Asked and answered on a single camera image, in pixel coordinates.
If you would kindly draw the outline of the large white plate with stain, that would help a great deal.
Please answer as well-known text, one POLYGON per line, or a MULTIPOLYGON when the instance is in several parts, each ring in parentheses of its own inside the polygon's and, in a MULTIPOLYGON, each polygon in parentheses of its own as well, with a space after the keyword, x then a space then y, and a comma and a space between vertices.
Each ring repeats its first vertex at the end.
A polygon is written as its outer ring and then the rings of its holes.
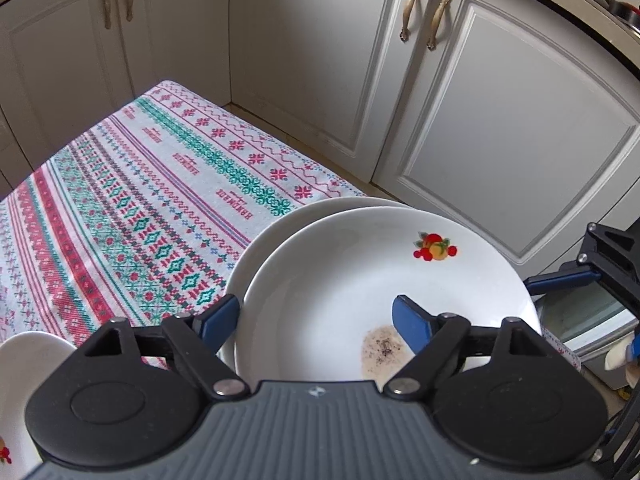
POLYGON ((516 316, 540 327, 523 281, 483 237, 417 209, 352 209, 305 226, 259 268, 235 334, 236 372, 251 386, 383 385, 413 356, 393 326, 399 295, 476 326, 516 316))

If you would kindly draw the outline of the patterned tablecloth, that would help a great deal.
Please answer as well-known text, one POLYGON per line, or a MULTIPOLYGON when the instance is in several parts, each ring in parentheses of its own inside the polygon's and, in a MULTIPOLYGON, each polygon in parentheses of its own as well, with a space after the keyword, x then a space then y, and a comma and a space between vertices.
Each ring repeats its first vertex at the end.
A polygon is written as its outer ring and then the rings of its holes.
POLYGON ((219 299, 248 245, 355 196, 320 162, 165 80, 65 145, 1 204, 1 335, 82 344, 219 299))

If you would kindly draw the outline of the white lower cabinets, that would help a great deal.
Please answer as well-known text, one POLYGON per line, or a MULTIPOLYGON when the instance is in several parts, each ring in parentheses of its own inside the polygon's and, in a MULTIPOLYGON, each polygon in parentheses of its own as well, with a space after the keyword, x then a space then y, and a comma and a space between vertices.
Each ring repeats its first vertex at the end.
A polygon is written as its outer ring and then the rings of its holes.
POLYGON ((4 175, 171 79, 494 244, 639 215, 639 37, 596 0, 1 0, 4 175))

